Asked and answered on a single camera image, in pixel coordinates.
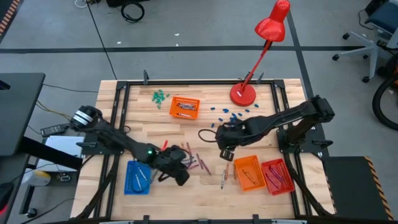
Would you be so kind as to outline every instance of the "black metal frame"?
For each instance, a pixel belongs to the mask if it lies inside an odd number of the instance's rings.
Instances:
[[[119,104],[119,99],[120,99],[120,94],[121,90],[124,88],[124,99],[123,99],[123,107],[122,107],[122,113],[121,113],[121,119],[120,119],[120,125],[119,129],[122,129],[124,127],[124,123],[126,121],[126,112],[127,112],[127,105],[129,101],[129,91],[130,87],[132,86],[138,86],[138,85],[234,85],[237,83],[240,83],[241,80],[171,80],[171,81],[162,81],[162,80],[148,80],[145,79],[145,81],[118,81],[116,85],[116,94],[114,98],[114,103],[113,103],[113,110],[112,110],[112,115],[111,115],[111,125],[114,125],[116,116],[117,116],[117,110],[118,110],[118,104]],[[271,87],[271,92],[272,92],[272,99],[274,100],[274,106],[275,106],[275,112],[279,112],[279,101],[278,101],[278,96],[276,92],[276,87],[280,87],[281,93],[282,93],[282,101],[284,103],[284,108],[287,109],[289,107],[289,103],[287,101],[287,95],[286,95],[286,90],[285,90],[285,85],[283,80],[261,80],[258,82],[258,80],[251,80],[250,84],[255,85],[255,84],[260,84],[260,85],[270,85]],[[119,163],[119,157],[120,155],[115,155],[114,156],[114,163]],[[296,168],[299,170],[299,175],[303,179],[303,173],[302,173],[302,167],[301,167],[301,162],[298,154],[295,154],[295,157],[298,158],[296,160]],[[289,154],[284,153],[284,159],[290,160]],[[99,184],[101,185],[103,180],[106,177],[107,169],[108,169],[108,161],[109,161],[109,156],[105,155],[104,156],[104,162],[103,166],[101,168],[101,176],[100,176],[100,182]],[[105,218],[111,219],[112,215],[112,206],[113,206],[113,198],[114,198],[114,191],[115,191],[115,186],[116,186],[116,176],[110,183],[109,187],[109,196],[108,196],[108,202],[106,206],[106,216]],[[290,196],[292,198],[292,206],[294,210],[295,216],[300,215],[300,208],[299,208],[299,203],[297,200],[297,194],[295,191],[290,193]],[[306,214],[311,215],[310,211],[310,205],[308,201],[306,201]],[[94,218],[98,218],[100,216],[100,210],[101,210],[101,203],[102,201],[99,200],[95,210],[94,210]],[[203,223],[208,223],[211,221],[211,223],[270,223],[270,219],[258,219],[258,215],[253,215],[253,219],[247,219],[247,220],[201,220]],[[134,223],[148,223],[149,222],[149,217],[145,216],[143,220],[134,220]],[[187,223],[187,222],[198,222],[198,220],[151,220],[151,223]]]

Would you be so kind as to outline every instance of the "gray concrete floor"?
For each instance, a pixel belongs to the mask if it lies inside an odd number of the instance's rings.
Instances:
[[[100,48],[88,9],[79,9],[74,1],[25,0],[0,49]],[[357,13],[368,0],[291,0],[292,17],[301,46],[358,45],[342,40],[350,30],[372,33],[358,25]],[[172,47],[207,45],[262,45],[254,26],[271,11],[274,1],[254,0],[150,0],[142,22],[128,24],[117,9],[106,1],[91,9],[106,47]],[[279,46],[293,46],[290,29]],[[336,112],[335,119],[324,125],[327,139],[335,143],[332,156],[369,156],[386,193],[393,214],[398,214],[398,156],[396,132],[379,124],[371,111],[371,99],[380,78],[363,84],[369,62],[362,57],[341,58],[335,52],[304,52],[304,61],[314,94],[328,99]],[[258,51],[189,51],[110,53],[120,79],[141,79],[146,69],[151,78],[237,78],[243,77],[259,56]],[[43,72],[45,83],[79,90],[97,90],[100,80],[113,75],[104,53],[0,54],[1,72]],[[294,51],[270,51],[260,64],[264,78],[302,78]],[[73,93],[43,87],[39,100],[51,109],[73,114],[80,105],[94,105],[96,94]],[[30,125],[35,129],[64,123],[63,117],[36,108]],[[26,136],[41,137],[26,131]],[[75,188],[37,189],[32,206],[39,213],[62,200],[72,198]],[[9,223],[27,220],[18,215],[21,195]],[[51,214],[32,223],[66,220],[72,202],[64,203]]]

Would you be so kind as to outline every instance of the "lamp base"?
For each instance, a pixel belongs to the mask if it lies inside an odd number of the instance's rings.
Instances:
[[[256,100],[256,91],[253,86],[246,85],[244,91],[238,94],[239,89],[242,87],[243,83],[238,83],[232,87],[229,97],[231,101],[238,106],[250,106]]]

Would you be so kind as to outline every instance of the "wooden table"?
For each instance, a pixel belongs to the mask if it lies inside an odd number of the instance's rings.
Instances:
[[[297,106],[305,100],[301,81],[286,79],[286,91],[290,106]],[[109,120],[115,94],[116,81],[102,81],[98,92],[96,107]],[[190,178],[184,186],[179,187],[173,179],[163,182],[154,181],[149,195],[124,195],[124,179],[127,162],[132,160],[130,153],[121,156],[114,193],[112,220],[142,220],[150,215],[151,220],[192,220],[208,219],[251,219],[253,214],[260,218],[293,218],[290,194],[272,196],[267,189],[243,192],[238,180],[233,179],[233,166],[229,166],[229,177],[223,190],[220,189],[221,176],[226,168],[226,161],[219,157],[220,150],[216,143],[206,143],[199,139],[198,130],[210,128],[215,123],[221,124],[218,118],[229,119],[230,114],[223,113],[223,108],[230,112],[242,113],[244,119],[250,116],[268,116],[275,113],[269,85],[254,85],[259,108],[250,106],[250,113],[244,108],[232,104],[229,99],[231,85],[167,85],[167,86],[132,86],[127,107],[126,125],[131,127],[128,134],[136,141],[150,142],[162,147],[164,141],[181,145],[190,143],[194,152],[198,152],[205,161],[212,175],[199,167],[190,170]],[[163,90],[170,93],[159,110],[152,102],[154,91]],[[197,120],[177,119],[169,115],[172,97],[185,96],[201,100],[200,114]],[[116,124],[119,124],[121,106]],[[257,155],[259,162],[282,158],[279,152],[275,130],[261,141],[246,147],[238,147],[235,159]],[[301,155],[305,180],[310,191],[326,210],[334,213],[332,199],[326,182],[322,162],[312,154]],[[103,156],[95,156],[87,162],[80,172],[75,201],[71,217],[78,215],[90,201],[98,188]],[[300,189],[296,186],[300,211],[304,214]],[[104,215],[105,192],[101,214]]]

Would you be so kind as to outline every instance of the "office chair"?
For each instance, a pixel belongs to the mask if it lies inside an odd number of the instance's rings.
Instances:
[[[389,58],[391,55],[380,50],[381,46],[389,49],[396,49],[398,47],[398,4],[396,2],[386,2],[379,9],[377,9],[365,21],[365,24],[372,24],[377,32],[377,42],[368,40],[365,36],[359,35],[355,32],[345,33],[343,39],[348,39],[351,35],[356,37],[365,47],[347,52],[341,52],[333,56],[333,60],[337,61],[340,56],[364,54],[363,58],[367,59],[370,55],[370,73],[369,76],[362,78],[362,82],[367,83],[374,77],[377,66],[377,58],[380,55],[383,58]]]

